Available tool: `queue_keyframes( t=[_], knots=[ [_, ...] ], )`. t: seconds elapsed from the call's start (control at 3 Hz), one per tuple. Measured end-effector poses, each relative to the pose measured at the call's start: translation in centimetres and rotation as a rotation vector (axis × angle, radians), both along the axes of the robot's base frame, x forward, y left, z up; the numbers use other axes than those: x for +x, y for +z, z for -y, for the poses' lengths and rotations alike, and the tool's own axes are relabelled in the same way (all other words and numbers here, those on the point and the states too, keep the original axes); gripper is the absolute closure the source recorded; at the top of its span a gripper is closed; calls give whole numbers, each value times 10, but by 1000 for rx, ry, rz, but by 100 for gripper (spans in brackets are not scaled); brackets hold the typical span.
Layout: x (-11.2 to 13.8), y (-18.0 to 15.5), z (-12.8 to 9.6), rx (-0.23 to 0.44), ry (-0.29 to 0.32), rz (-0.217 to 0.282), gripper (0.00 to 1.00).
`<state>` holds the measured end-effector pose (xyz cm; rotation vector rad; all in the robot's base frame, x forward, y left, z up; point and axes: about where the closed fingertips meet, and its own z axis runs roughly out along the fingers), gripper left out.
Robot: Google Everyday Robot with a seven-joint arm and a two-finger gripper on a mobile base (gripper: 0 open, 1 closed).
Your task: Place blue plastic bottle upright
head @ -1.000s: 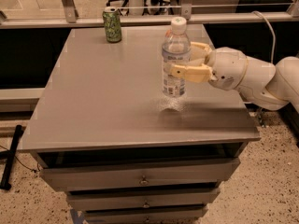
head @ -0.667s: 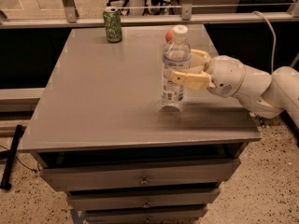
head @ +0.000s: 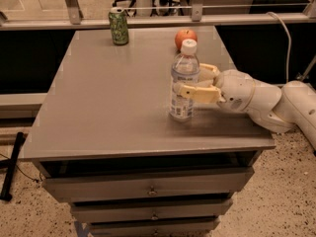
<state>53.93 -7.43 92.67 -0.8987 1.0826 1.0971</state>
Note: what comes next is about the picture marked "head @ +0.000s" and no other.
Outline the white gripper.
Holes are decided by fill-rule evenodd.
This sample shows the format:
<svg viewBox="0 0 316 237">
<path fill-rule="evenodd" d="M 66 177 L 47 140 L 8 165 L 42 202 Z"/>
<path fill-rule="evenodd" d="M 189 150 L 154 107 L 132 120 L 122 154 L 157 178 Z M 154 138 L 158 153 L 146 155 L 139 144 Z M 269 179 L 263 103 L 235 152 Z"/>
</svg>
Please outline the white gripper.
<svg viewBox="0 0 316 237">
<path fill-rule="evenodd" d="M 177 94 L 197 103 L 216 103 L 226 111 L 243 112 L 254 94 L 254 79 L 238 70 L 225 70 L 220 73 L 215 65 L 199 65 L 199 81 L 213 80 L 214 86 L 200 87 L 183 83 L 177 84 Z"/>
</svg>

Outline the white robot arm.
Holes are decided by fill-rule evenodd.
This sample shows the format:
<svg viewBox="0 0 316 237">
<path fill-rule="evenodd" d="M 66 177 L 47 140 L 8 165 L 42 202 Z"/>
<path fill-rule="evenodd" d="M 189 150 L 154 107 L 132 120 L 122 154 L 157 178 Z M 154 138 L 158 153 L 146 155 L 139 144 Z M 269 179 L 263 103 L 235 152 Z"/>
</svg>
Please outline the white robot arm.
<svg viewBox="0 0 316 237">
<path fill-rule="evenodd" d="M 178 82 L 174 89 L 178 95 L 197 103 L 216 103 L 228 112 L 244 113 L 275 133 L 285 133 L 297 126 L 316 149 L 316 92 L 301 81 L 279 87 L 236 69 L 221 72 L 203 63 L 195 83 Z"/>
</svg>

